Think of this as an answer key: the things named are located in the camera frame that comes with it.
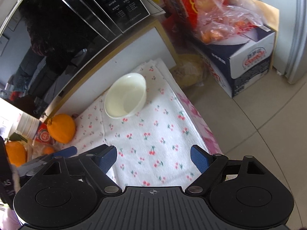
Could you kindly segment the black microwave oven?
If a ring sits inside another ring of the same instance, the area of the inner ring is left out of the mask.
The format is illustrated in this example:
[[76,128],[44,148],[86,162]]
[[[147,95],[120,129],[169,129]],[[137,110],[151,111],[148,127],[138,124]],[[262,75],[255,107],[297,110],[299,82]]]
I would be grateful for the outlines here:
[[1,0],[1,98],[41,117],[96,55],[148,16],[141,0]]

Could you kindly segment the large orange on table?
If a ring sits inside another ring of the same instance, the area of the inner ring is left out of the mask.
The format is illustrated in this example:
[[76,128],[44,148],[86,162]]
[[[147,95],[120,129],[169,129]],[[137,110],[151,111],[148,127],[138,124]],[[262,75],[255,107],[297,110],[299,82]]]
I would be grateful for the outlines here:
[[67,144],[75,135],[76,124],[71,116],[58,114],[47,121],[47,130],[54,140]]

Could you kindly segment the cherry print tablecloth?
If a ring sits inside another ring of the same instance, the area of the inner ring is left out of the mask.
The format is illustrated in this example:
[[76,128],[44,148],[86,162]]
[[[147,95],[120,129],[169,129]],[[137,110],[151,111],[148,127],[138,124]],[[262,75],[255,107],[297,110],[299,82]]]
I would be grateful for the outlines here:
[[104,110],[105,97],[94,101],[76,120],[71,145],[83,153],[99,145],[116,147],[117,159],[108,176],[126,186],[181,186],[186,188],[200,176],[191,161],[193,145],[205,148],[161,60],[136,68],[147,83],[143,109],[132,116],[112,119]]

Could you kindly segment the yellow round object on floor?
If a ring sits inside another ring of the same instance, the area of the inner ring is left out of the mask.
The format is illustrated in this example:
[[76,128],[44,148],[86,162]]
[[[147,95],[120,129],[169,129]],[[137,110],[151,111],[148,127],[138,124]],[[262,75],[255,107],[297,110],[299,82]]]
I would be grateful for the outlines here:
[[179,65],[171,74],[181,88],[188,88],[194,85],[201,85],[207,77],[207,66],[200,55],[184,53],[178,55]]

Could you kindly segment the large white bowl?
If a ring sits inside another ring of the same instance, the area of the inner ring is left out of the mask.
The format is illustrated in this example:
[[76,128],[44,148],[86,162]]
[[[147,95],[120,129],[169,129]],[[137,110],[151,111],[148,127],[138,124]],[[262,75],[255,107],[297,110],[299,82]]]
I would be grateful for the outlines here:
[[130,117],[142,110],[147,99],[147,83],[142,74],[129,73],[107,91],[104,109],[112,119]]

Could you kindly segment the white blue cardboard box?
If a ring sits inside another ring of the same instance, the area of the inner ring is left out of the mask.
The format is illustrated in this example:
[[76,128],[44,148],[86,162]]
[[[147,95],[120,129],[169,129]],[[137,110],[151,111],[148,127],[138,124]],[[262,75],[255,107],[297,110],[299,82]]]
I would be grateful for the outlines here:
[[196,37],[190,40],[212,77],[232,98],[268,73],[275,35],[275,30],[264,25],[220,43],[206,45]]

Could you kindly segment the plastic bag of fruit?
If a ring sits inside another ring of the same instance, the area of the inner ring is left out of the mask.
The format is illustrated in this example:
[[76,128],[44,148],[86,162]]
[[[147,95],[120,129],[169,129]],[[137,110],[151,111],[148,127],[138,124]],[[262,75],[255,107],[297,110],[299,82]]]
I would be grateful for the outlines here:
[[263,26],[252,0],[194,0],[198,11],[195,31],[205,44],[214,44]]

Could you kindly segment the pink floral cloth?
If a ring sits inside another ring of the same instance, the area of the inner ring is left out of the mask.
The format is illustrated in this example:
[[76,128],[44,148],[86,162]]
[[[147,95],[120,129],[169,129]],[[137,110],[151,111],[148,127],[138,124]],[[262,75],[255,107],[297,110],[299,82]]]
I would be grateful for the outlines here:
[[210,154],[222,154],[222,151],[219,147],[219,144],[213,135],[211,129],[207,125],[207,123],[204,121],[198,110],[194,107],[194,105],[189,101],[187,96],[183,92],[177,92],[176,93],[177,98],[182,103],[183,107],[185,108],[185,111],[191,118],[193,124],[195,125],[197,131],[201,135],[201,138],[203,139],[203,142],[206,145],[206,148],[208,150],[208,153]]

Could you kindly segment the large orange on jar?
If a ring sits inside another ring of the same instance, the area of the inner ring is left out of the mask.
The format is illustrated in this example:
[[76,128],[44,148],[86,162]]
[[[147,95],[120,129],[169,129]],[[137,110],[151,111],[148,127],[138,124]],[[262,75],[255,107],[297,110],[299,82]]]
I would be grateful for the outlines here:
[[26,163],[26,149],[18,141],[8,141],[5,144],[9,162],[16,167]]

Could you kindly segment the glass jar with tangerines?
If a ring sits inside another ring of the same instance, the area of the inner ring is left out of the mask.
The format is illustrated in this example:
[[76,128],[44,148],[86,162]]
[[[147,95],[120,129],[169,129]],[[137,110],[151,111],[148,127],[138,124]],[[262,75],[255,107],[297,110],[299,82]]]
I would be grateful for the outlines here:
[[31,144],[27,144],[25,146],[25,149],[26,149],[26,162],[31,161],[40,156],[57,152],[57,150],[52,145],[42,144],[42,143],[38,143],[34,146],[32,146]]

